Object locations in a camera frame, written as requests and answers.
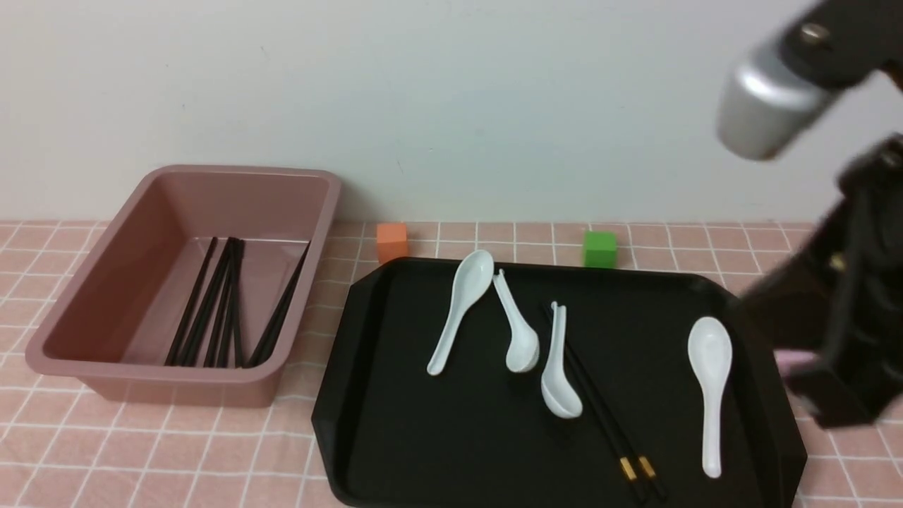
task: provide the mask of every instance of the chopstick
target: chopstick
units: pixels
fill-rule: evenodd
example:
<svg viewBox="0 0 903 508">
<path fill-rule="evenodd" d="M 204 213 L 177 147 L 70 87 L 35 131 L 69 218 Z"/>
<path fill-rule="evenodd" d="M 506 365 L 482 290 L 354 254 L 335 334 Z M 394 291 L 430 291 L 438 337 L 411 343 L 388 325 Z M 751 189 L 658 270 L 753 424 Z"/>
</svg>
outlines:
<svg viewBox="0 0 903 508">
<path fill-rule="evenodd" d="M 226 324 L 223 328 L 222 342 L 219 343 L 219 357 L 217 359 L 217 367 L 220 369 L 228 366 L 228 341 L 229 337 L 235 341 L 235 368 L 242 367 L 241 352 L 241 325 L 239 322 L 239 293 L 238 279 L 241 277 L 241 261 L 245 256 L 245 241 L 236 240 L 235 247 L 232 250 L 232 279 L 228 294 L 228 309 L 226 312 Z"/>
<path fill-rule="evenodd" d="M 551 323 L 553 317 L 551 307 L 542 304 L 540 306 L 546 319 Z M 645 454 L 638 454 L 636 437 L 629 433 L 628 428 L 619 424 L 614 411 L 611 409 L 611 405 L 605 401 L 606 398 L 603 396 L 602 388 L 592 381 L 586 366 L 580 359 L 580 355 L 573 349 L 570 341 L 564 342 L 564 360 L 567 362 L 574 378 L 576 378 L 577 384 L 580 385 L 584 398 L 590 403 L 592 412 L 600 422 L 615 455 L 618 456 L 620 469 L 633 488 L 638 502 L 640 504 L 645 503 L 647 493 L 646 489 L 641 487 L 641 484 L 637 481 L 637 470 L 632 465 L 632 462 L 637 463 L 638 469 L 643 472 L 645 478 L 652 484 L 656 496 L 661 501 L 666 501 L 668 494 L 665 484 L 656 473 L 652 462 Z"/>
<path fill-rule="evenodd" d="M 229 256 L 234 256 L 235 251 L 235 243 L 232 242 L 228 245 L 231 245 Z M 217 350 L 219 349 L 220 343 L 225 343 L 228 345 L 228 333 L 223 333 L 224 328 L 223 324 L 227 317 L 228 310 L 228 300 L 229 300 L 229 292 L 232 288 L 232 267 L 233 264 L 228 261 L 228 265 L 226 266 L 226 276 L 223 279 L 222 289 L 219 291 L 219 304 L 217 305 L 217 315 L 213 318 L 213 331 L 210 332 L 210 340 L 207 343 L 207 356 L 204 358 L 204 367 L 214 367 L 217 362 Z"/>
<path fill-rule="evenodd" d="M 210 245 L 207 247 L 207 253 L 204 254 L 204 260 L 200 263 L 200 271 L 198 277 L 194 279 L 194 287 L 191 288 L 191 294 L 188 296 L 188 303 L 185 304 L 185 311 L 182 313 L 182 319 L 179 322 L 179 328 L 175 331 L 172 338 L 170 351 L 166 355 L 166 361 L 163 365 L 175 365 L 179 350 L 182 348 L 182 341 L 185 339 L 185 332 L 188 331 L 188 325 L 191 323 L 191 315 L 194 314 L 194 307 L 198 304 L 198 296 L 200 289 L 204 286 L 204 278 L 207 277 L 207 267 L 210 264 L 210 258 L 217 249 L 217 237 L 210 239 Z"/>
<path fill-rule="evenodd" d="M 285 322 L 285 316 L 288 315 L 288 309 L 292 305 L 294 288 L 298 284 L 298 277 L 301 275 L 301 268 L 304 265 L 304 259 L 307 258 L 309 247 L 310 244 L 304 246 L 304 253 L 301 255 L 301 259 L 298 260 L 298 265 L 295 267 L 292 276 L 289 278 L 288 284 L 285 286 L 285 291 L 283 291 L 282 296 L 279 298 L 279 303 L 276 304 L 276 309 L 273 310 L 273 314 L 266 324 L 266 328 L 260 337 L 260 341 L 257 342 L 257 347 L 254 348 L 254 352 L 251 353 L 251 358 L 247 362 L 248 367 L 256 367 L 257 365 L 266 362 L 269 360 L 270 355 L 273 354 L 273 349 L 275 349 L 276 341 L 279 338 L 279 333 L 282 331 L 282 326 Z"/>
<path fill-rule="evenodd" d="M 219 287 L 222 286 L 223 277 L 226 276 L 226 267 L 232 251 L 232 243 L 227 240 L 222 254 L 219 255 L 217 267 L 213 270 L 213 277 L 210 279 L 207 291 L 200 301 L 198 314 L 194 316 L 194 323 L 191 324 L 191 330 L 188 332 L 188 342 L 179 353 L 177 363 L 182 367 L 191 367 L 198 360 L 200 343 L 203 341 L 204 333 L 207 331 L 207 324 L 210 320 L 210 313 L 213 312 L 213 305 L 216 301 Z"/>
</svg>

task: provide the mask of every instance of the spoon handle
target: spoon handle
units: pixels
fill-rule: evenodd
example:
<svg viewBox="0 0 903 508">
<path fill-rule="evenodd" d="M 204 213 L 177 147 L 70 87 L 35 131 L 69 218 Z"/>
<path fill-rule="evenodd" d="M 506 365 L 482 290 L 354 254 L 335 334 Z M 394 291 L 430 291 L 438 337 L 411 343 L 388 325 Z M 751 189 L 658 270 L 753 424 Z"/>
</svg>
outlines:
<svg viewBox="0 0 903 508">
<path fill-rule="evenodd" d="M 449 353 L 452 352 L 454 344 L 454 336 L 458 334 L 458 327 L 461 326 L 461 319 L 464 313 L 457 308 L 449 311 L 448 319 L 445 320 L 445 327 L 442 334 L 439 335 L 439 343 L 436 344 L 436 350 L 433 352 L 433 358 L 426 365 L 426 371 L 431 376 L 438 376 L 445 369 L 445 363 L 448 362 Z"/>
<path fill-rule="evenodd" d="M 703 397 L 703 471 L 710 478 L 721 476 L 721 394 Z"/>
<path fill-rule="evenodd" d="M 520 337 L 520 334 L 517 333 L 520 331 L 520 328 L 529 325 L 520 314 L 514 297 L 511 295 L 511 289 L 507 285 L 507 280 L 505 280 L 505 270 L 499 270 L 498 275 L 492 278 L 492 282 L 496 287 L 498 299 L 502 302 L 502 308 L 505 309 L 508 324 L 511 326 L 512 340 L 516 340 Z"/>
</svg>

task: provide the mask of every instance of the plastic bin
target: plastic bin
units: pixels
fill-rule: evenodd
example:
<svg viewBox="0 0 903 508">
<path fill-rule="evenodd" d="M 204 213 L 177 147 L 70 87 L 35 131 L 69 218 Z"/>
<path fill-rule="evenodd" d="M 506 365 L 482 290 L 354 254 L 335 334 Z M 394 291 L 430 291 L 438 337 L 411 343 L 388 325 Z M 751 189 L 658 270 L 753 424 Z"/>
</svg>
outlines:
<svg viewBox="0 0 903 508">
<path fill-rule="evenodd" d="M 340 187 L 333 174 L 287 168 L 178 165 L 150 173 L 47 314 L 25 360 L 109 400 L 269 405 Z M 251 369 L 163 366 L 209 239 L 228 236 L 247 242 L 240 281 L 246 356 L 310 242 L 275 350 Z M 205 350 L 206 339 L 201 360 Z"/>
</svg>

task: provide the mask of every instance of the white ceramic spoon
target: white ceramic spoon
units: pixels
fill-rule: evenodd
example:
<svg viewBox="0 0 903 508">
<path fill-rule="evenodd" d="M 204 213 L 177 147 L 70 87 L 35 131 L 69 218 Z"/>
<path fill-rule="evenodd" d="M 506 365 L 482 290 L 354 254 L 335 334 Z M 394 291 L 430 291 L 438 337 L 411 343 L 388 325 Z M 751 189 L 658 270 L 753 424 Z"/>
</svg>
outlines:
<svg viewBox="0 0 903 508">
<path fill-rule="evenodd" d="M 552 345 L 541 386 L 545 405 L 559 418 L 577 418 L 583 413 L 580 396 L 564 376 L 564 330 L 567 326 L 567 307 L 552 303 Z"/>
<path fill-rule="evenodd" d="M 528 372 L 539 362 L 539 337 L 517 309 L 514 297 L 511 296 L 511 289 L 505 280 L 505 270 L 499 270 L 498 275 L 492 278 L 492 282 L 511 326 L 511 345 L 505 356 L 505 365 L 512 372 Z"/>
<path fill-rule="evenodd" d="M 438 376 L 448 362 L 449 353 L 452 352 L 454 336 L 458 334 L 461 319 L 473 304 L 492 284 L 492 273 L 495 271 L 495 261 L 492 254 L 486 250 L 474 250 L 458 265 L 458 271 L 454 274 L 451 283 L 451 303 L 449 304 L 449 316 L 445 320 L 445 327 L 439 336 L 439 343 L 433 352 L 433 358 L 426 365 L 426 371 L 431 376 Z"/>
<path fill-rule="evenodd" d="M 687 342 L 690 365 L 703 389 L 703 471 L 721 476 L 721 398 L 731 373 L 731 336 L 714 317 L 701 317 Z"/>
</svg>

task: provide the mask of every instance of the chopstick gold band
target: chopstick gold band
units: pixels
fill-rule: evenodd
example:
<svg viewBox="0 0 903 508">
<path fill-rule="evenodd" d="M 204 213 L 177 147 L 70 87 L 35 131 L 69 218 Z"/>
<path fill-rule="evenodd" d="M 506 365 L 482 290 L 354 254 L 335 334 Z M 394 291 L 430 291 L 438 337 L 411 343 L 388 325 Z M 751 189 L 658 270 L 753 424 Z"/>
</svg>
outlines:
<svg viewBox="0 0 903 508">
<path fill-rule="evenodd" d="M 656 477 L 656 470 L 649 464 L 649 459 L 647 459 L 646 456 L 639 456 L 639 465 L 650 479 Z"/>
<path fill-rule="evenodd" d="M 637 479 L 637 474 L 633 471 L 633 466 L 630 465 L 630 461 L 627 460 L 625 456 L 621 458 L 621 469 L 624 470 L 624 475 L 627 476 L 627 479 L 630 481 Z"/>
</svg>

